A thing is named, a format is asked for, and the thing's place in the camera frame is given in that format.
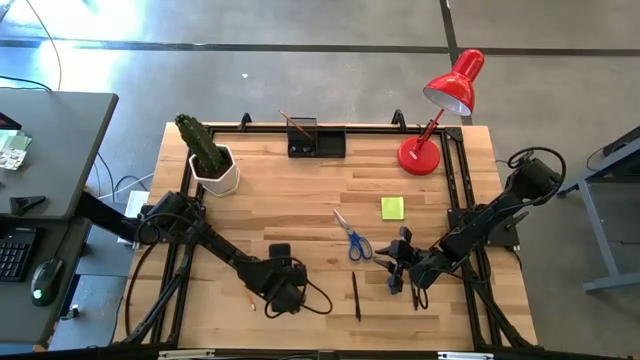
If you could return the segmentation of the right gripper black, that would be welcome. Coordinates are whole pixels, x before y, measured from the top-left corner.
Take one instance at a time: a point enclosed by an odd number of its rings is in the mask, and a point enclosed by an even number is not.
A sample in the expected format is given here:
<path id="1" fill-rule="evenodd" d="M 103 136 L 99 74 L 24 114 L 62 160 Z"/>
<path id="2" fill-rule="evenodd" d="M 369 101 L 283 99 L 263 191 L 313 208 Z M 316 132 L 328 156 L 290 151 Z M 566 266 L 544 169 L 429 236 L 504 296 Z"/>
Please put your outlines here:
<path id="1" fill-rule="evenodd" d="M 409 228 L 400 227 L 399 235 L 400 238 L 392 240 L 388 246 L 375 250 L 378 255 L 388 255 L 393 259 L 393 262 L 379 258 L 372 259 L 374 263 L 390 273 L 387 285 L 392 294 L 398 294 L 402 291 L 404 271 L 408 271 L 421 259 L 419 251 L 411 245 L 412 232 Z"/>

